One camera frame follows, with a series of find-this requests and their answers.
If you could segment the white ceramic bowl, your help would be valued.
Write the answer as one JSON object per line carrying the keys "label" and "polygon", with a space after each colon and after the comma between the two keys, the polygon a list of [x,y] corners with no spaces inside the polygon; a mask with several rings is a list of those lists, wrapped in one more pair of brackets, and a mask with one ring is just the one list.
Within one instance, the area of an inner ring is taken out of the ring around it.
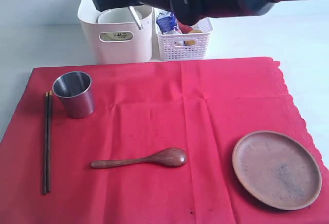
{"label": "white ceramic bowl", "polygon": [[98,18],[98,24],[133,23],[134,19],[128,8],[116,8],[102,12]]}

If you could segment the steel table knife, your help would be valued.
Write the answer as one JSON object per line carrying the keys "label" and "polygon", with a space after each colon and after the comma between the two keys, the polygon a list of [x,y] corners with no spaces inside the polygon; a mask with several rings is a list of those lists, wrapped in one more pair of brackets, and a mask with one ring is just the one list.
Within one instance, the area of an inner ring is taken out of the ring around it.
{"label": "steel table knife", "polygon": [[131,16],[136,24],[136,26],[138,27],[139,30],[143,29],[143,26],[141,24],[141,20],[139,18],[139,15],[137,13],[137,11],[135,10],[135,8],[133,6],[129,6],[128,7],[129,12],[131,13]]}

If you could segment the blue milk carton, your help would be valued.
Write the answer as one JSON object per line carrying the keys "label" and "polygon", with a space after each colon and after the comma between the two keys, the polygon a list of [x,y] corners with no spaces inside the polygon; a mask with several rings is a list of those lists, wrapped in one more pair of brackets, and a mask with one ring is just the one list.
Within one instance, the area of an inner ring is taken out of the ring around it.
{"label": "blue milk carton", "polygon": [[160,11],[156,17],[156,24],[158,25],[162,34],[182,34],[176,17],[172,12]]}

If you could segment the red toy shrimp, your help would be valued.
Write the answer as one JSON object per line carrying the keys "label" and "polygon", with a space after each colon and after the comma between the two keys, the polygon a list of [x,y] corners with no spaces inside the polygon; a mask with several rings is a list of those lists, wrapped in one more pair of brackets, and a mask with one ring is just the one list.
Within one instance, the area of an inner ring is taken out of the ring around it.
{"label": "red toy shrimp", "polygon": [[179,28],[183,34],[187,34],[193,30],[193,28],[191,26],[184,25],[182,23],[179,23]]}

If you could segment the yellow lemon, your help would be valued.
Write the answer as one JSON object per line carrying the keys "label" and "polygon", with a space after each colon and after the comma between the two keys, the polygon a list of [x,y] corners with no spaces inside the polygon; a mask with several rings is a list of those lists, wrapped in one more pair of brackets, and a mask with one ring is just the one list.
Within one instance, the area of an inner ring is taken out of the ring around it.
{"label": "yellow lemon", "polygon": [[203,32],[198,29],[193,29],[188,32],[188,39],[184,39],[184,45],[185,46],[193,46],[197,43],[196,35],[202,34]]}

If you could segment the steel cup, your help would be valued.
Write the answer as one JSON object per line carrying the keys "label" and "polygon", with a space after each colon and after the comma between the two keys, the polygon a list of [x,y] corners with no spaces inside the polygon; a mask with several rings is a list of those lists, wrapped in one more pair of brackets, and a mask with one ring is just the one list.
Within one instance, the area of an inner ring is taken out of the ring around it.
{"label": "steel cup", "polygon": [[95,110],[92,78],[82,71],[71,71],[59,76],[52,92],[59,98],[71,118],[83,119]]}

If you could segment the brown wooden spoon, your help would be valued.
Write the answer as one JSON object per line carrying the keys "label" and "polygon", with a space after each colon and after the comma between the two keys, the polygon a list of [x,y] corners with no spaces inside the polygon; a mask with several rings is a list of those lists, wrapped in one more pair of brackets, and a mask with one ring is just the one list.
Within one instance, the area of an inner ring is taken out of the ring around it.
{"label": "brown wooden spoon", "polygon": [[187,163],[187,159],[188,157],[184,150],[176,147],[170,147],[143,158],[127,160],[100,160],[93,161],[90,165],[93,169],[107,169],[141,163],[151,163],[165,167],[180,167]]}

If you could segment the brown wooden plate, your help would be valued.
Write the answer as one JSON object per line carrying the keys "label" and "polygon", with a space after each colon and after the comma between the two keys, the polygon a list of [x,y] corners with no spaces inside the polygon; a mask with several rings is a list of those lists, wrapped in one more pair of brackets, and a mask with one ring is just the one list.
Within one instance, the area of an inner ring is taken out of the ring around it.
{"label": "brown wooden plate", "polygon": [[311,153],[295,139],[261,130],[234,146],[232,166],[240,184],[260,202],[280,210],[299,210],[320,195],[322,175]]}

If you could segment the cream plastic bin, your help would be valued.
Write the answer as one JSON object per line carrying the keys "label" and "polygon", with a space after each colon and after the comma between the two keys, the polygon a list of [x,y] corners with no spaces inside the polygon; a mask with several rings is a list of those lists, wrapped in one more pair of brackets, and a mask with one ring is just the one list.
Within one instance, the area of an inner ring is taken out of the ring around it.
{"label": "cream plastic bin", "polygon": [[152,57],[153,8],[135,7],[141,24],[139,30],[135,22],[120,24],[98,24],[97,11],[92,0],[81,0],[78,9],[86,40],[99,64],[121,64],[148,62]]}

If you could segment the white perforated basket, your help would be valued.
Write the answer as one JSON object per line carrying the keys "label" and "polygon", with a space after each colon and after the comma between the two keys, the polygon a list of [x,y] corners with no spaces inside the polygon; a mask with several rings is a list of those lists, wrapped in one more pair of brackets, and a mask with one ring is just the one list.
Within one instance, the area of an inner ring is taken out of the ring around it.
{"label": "white perforated basket", "polygon": [[185,46],[184,39],[188,39],[188,34],[161,33],[155,24],[155,33],[158,39],[159,57],[162,61],[174,60],[200,60],[206,56],[210,35],[213,26],[209,18],[204,18],[192,26],[193,29],[201,30],[203,33],[196,35],[197,43],[193,46]]}

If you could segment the dark wooden chopstick right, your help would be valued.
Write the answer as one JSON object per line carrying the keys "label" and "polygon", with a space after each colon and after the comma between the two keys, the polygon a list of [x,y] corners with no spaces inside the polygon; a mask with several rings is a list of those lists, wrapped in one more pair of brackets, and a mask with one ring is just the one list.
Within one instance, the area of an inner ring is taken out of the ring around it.
{"label": "dark wooden chopstick right", "polygon": [[51,191],[51,123],[52,123],[52,91],[48,93],[48,121],[47,121],[47,182],[46,191]]}

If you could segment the dark wooden chopstick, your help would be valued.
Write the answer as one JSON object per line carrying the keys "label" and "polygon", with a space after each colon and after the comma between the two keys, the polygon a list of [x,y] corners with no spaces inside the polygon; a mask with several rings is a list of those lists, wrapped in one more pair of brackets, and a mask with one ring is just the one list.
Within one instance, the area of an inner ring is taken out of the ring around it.
{"label": "dark wooden chopstick", "polygon": [[46,191],[51,191],[51,123],[52,123],[52,91],[48,93],[48,121],[47,121],[47,182]]}
{"label": "dark wooden chopstick", "polygon": [[44,130],[44,168],[43,168],[43,195],[47,194],[47,142],[48,142],[48,102],[49,92],[45,93],[45,130]]}

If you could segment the red table cloth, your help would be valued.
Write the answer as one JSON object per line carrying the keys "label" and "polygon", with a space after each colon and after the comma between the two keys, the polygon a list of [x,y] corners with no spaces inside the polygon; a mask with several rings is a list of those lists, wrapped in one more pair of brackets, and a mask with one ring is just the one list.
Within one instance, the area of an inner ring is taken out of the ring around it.
{"label": "red table cloth", "polygon": [[[72,67],[36,68],[1,142],[1,223],[328,223],[328,169],[271,58],[79,66],[95,111],[68,117],[53,101],[51,191],[42,194],[44,95]],[[232,168],[240,137],[273,130],[314,156],[322,189],[280,211],[253,198]],[[93,169],[176,147],[187,163]]]}

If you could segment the dark wooden chopstick left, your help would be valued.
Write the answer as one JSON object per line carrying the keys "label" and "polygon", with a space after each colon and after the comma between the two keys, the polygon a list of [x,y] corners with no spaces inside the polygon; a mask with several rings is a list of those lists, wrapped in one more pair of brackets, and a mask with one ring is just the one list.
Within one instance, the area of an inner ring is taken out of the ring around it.
{"label": "dark wooden chopstick left", "polygon": [[43,195],[47,194],[47,142],[48,142],[48,102],[49,92],[45,93],[45,130],[44,130],[44,168],[43,168]]}

